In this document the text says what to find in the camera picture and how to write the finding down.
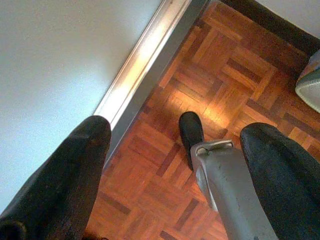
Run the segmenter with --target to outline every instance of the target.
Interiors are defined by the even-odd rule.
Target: wood tile
[[[320,114],[295,93],[301,51],[220,2],[194,24],[101,178],[88,231],[109,240],[226,240],[188,167],[178,121],[194,111],[206,141],[276,126],[320,161]]]

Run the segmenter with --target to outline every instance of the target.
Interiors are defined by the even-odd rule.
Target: gray object
[[[218,210],[230,240],[277,240],[259,202],[242,152],[231,140],[192,146],[197,183]]]
[[[320,113],[320,68],[297,82],[295,92],[311,108]]]

